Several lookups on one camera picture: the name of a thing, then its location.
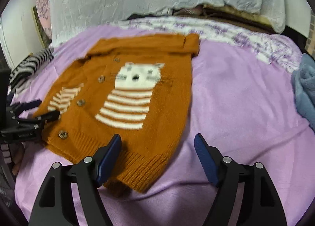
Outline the orange knitted cat sweater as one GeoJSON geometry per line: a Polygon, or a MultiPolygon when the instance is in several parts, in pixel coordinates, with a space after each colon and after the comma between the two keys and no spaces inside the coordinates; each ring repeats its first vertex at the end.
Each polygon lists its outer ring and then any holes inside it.
{"type": "Polygon", "coordinates": [[[100,39],[53,83],[34,116],[58,111],[45,146],[72,163],[108,145],[122,148],[105,187],[146,192],[181,141],[192,97],[192,59],[200,37],[154,35],[100,39]]]}

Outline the brown folded blanket stack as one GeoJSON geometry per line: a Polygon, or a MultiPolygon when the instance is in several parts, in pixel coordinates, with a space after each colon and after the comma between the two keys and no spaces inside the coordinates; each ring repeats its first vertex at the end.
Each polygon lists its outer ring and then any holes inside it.
{"type": "Polygon", "coordinates": [[[216,7],[210,4],[200,4],[194,8],[174,9],[172,16],[209,19],[229,23],[251,31],[275,34],[270,21],[266,17],[258,13],[239,11],[229,5],[216,7]]]}

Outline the pink floral fabric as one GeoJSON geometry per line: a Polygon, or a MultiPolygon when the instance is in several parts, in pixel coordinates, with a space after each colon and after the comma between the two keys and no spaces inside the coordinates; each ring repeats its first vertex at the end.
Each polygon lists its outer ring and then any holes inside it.
{"type": "Polygon", "coordinates": [[[36,9],[40,23],[49,39],[52,38],[49,0],[36,0],[36,9]]]}

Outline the purple bed sheet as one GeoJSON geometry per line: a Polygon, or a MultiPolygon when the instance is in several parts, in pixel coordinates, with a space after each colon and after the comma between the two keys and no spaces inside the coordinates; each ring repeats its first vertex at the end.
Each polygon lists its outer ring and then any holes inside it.
{"type": "Polygon", "coordinates": [[[194,150],[197,133],[238,163],[263,163],[287,223],[298,223],[314,199],[314,132],[296,112],[291,75],[247,48],[209,40],[202,40],[192,73],[191,111],[166,172],[143,195],[116,199],[100,189],[113,224],[203,224],[216,190],[194,150]]]}

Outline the black white striped garment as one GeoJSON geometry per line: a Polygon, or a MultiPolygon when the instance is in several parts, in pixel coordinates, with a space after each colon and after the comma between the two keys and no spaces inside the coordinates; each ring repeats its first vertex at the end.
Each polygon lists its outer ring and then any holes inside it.
{"type": "Polygon", "coordinates": [[[52,47],[44,48],[35,54],[27,56],[10,73],[9,87],[12,93],[21,93],[32,81],[40,70],[43,70],[50,63],[54,49],[52,47]]]}

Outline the floral purple white quilt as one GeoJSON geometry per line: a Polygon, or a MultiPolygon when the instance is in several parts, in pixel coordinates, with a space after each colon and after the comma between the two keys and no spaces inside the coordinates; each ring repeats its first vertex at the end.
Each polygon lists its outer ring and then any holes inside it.
{"type": "Polygon", "coordinates": [[[154,30],[185,35],[195,33],[201,39],[248,48],[260,61],[266,64],[277,63],[289,73],[299,69],[302,59],[301,50],[286,36],[255,32],[214,20],[156,17],[115,21],[111,25],[123,29],[154,30]]]}

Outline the blue fleece cloth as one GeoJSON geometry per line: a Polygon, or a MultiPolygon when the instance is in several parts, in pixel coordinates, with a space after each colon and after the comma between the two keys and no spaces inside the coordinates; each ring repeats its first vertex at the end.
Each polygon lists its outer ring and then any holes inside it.
{"type": "Polygon", "coordinates": [[[314,131],[314,59],[303,54],[299,69],[292,73],[292,86],[297,112],[314,131]]]}

